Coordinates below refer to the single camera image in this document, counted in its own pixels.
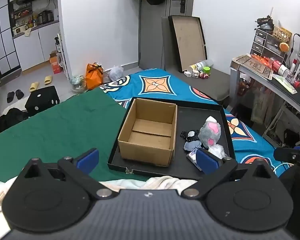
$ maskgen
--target blue bedsheet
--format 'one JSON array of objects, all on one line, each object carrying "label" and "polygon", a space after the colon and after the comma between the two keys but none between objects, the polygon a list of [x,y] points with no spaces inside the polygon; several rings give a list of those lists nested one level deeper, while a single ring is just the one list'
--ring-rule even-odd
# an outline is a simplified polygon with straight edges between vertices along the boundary
[{"label": "blue bedsheet", "polygon": [[[140,71],[115,82],[101,85],[100,88],[125,108],[129,105],[132,97],[167,98],[216,104],[204,93],[161,69]],[[273,169],[281,164],[273,158],[274,148],[265,139],[228,111],[225,110],[225,113],[237,162],[251,163],[254,159],[261,157]],[[287,168],[287,165],[282,165],[276,169],[277,176]]]}]

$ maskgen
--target gray cushion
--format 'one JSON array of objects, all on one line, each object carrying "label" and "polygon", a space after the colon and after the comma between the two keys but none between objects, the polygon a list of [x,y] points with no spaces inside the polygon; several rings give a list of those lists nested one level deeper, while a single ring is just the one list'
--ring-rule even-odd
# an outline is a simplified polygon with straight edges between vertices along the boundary
[{"label": "gray cushion", "polygon": [[211,75],[208,79],[187,77],[180,73],[178,67],[170,67],[167,72],[186,82],[190,86],[205,93],[216,101],[222,101],[229,96],[230,75],[223,73],[217,69],[211,68]]}]

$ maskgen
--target orange gift bag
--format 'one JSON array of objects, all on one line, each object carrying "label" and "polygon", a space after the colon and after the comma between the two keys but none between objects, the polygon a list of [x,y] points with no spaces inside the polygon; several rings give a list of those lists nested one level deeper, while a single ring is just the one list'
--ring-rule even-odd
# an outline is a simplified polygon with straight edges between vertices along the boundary
[{"label": "orange gift bag", "polygon": [[97,63],[88,64],[86,70],[87,88],[92,90],[103,83],[103,68]]}]

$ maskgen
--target door handle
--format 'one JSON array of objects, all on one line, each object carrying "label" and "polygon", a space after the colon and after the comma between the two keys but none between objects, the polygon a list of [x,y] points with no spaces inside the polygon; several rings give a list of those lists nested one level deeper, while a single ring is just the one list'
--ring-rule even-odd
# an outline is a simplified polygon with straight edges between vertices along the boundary
[{"label": "door handle", "polygon": [[186,0],[173,0],[180,1],[180,13],[185,13],[186,11]]}]

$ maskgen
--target white blanket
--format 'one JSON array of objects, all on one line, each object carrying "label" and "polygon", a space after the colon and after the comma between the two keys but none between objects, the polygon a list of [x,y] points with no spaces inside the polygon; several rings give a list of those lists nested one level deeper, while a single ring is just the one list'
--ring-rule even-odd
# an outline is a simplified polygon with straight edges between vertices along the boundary
[{"label": "white blanket", "polygon": [[[1,211],[2,200],[16,178],[17,177],[14,177],[13,179],[8,180],[6,183],[0,182],[0,239],[10,231],[7,221],[5,220]],[[181,194],[184,189],[190,187],[196,182],[197,181],[195,180],[176,179],[170,176],[163,176],[150,178],[146,182],[134,179],[119,179],[100,183],[116,192],[118,192],[120,189],[176,189],[178,193]]]}]

